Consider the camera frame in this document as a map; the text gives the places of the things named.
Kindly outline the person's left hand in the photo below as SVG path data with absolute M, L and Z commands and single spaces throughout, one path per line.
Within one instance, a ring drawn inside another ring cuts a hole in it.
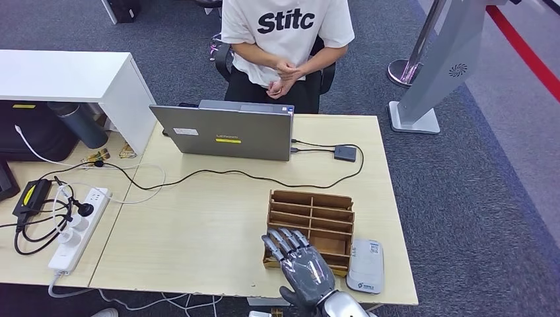
M 266 89 L 266 95 L 274 100 L 292 98 L 296 93 L 296 83 L 296 79 L 277 79 L 275 81 L 270 81 Z

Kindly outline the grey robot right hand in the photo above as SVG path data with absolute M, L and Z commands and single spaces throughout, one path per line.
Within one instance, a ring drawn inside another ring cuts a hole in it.
M 268 229 L 261 239 L 290 285 L 279 288 L 281 297 L 305 314 L 316 315 L 320 303 L 335 291 L 333 271 L 322 255 L 299 230 Z

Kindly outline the person's right hand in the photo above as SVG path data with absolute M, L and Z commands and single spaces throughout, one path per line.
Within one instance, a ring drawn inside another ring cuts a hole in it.
M 289 63 L 286 60 L 280 60 L 276 64 L 275 70 L 281 80 L 285 82 L 297 81 L 304 76 L 304 72 L 302 72 L 298 67 L 294 66 L 292 63 Z

